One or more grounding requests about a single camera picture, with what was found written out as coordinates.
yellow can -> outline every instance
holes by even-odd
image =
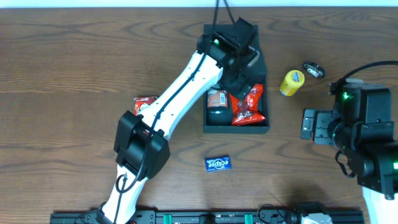
[[[279,90],[285,96],[293,96],[294,93],[304,84],[304,74],[298,70],[288,72],[280,84]]]

small metal object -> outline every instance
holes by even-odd
[[[249,48],[252,51],[256,52],[256,56],[254,56],[254,58],[248,63],[248,67],[250,68],[259,60],[260,52],[258,50],[256,50],[254,47],[249,46]]]
[[[172,216],[170,214],[163,215],[163,224],[172,224]]]
[[[244,224],[253,224],[253,215],[244,214]]]
[[[307,217],[302,218],[302,223],[324,223],[333,224],[331,217],[323,213],[308,214]]]
[[[304,120],[303,120],[303,125],[302,125],[302,131],[301,131],[301,138],[302,139],[311,139],[312,138],[312,132],[313,132],[313,126],[315,122],[315,110],[305,110],[304,112]]]
[[[391,194],[386,194],[386,196],[384,197],[386,200],[393,200],[394,199],[394,195]]]
[[[324,78],[326,76],[325,69],[313,62],[305,62],[303,68],[316,78]]]

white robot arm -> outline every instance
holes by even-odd
[[[190,75],[196,69],[202,54],[195,52],[192,55],[191,61],[189,61],[185,70],[181,75],[169,86],[169,88],[148,108],[142,111],[144,116],[142,121],[148,125],[152,126],[157,112],[163,107],[165,102],[177,91],[177,89],[182,86],[182,84],[189,79]],[[223,68],[216,66],[217,61],[209,56],[206,56],[202,66],[196,73],[195,78],[190,81],[179,93],[178,95],[168,104],[162,113],[162,117],[158,120],[155,125],[154,130],[163,130],[163,138],[169,140],[174,128],[184,116],[184,114],[192,107],[194,102],[204,94],[211,86],[217,84],[223,74]],[[132,183],[136,177],[129,169],[124,166],[118,165],[118,177],[121,175],[126,175],[127,180],[125,186]],[[116,182],[113,187],[111,196],[109,200],[104,204],[102,211],[105,217],[115,223],[126,223],[136,211],[136,202],[142,188],[146,182],[147,178],[137,181],[133,188],[126,193],[120,194],[116,190],[116,184],[119,184],[119,188],[122,189],[122,181]]]
[[[384,194],[362,187],[363,197],[368,207],[371,224],[388,224],[398,222],[398,193],[394,200],[386,200]]]

white wall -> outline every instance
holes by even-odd
[[[398,0],[228,0],[228,3],[233,7],[398,6]],[[214,5],[215,0],[0,0],[0,7],[214,7]]]

black bracket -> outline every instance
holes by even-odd
[[[149,127],[142,122],[142,116],[135,116],[127,111],[119,120],[114,151],[118,153],[116,162],[127,167],[133,174],[137,174],[141,163],[144,163],[143,176],[153,178],[163,168],[170,157],[169,144],[163,138],[162,130],[156,131],[153,136],[148,136]],[[146,160],[142,161],[144,151],[147,150]]]
[[[257,33],[257,26],[239,18],[234,25],[216,25],[215,30],[205,25],[205,34],[197,43],[198,52],[206,52],[224,68],[219,84],[240,100],[256,83],[264,82],[265,74],[259,71],[266,70],[265,63],[256,63],[262,58]]]
[[[302,139],[312,139],[315,144],[332,145],[328,126],[334,120],[332,111],[306,109],[301,128]]]

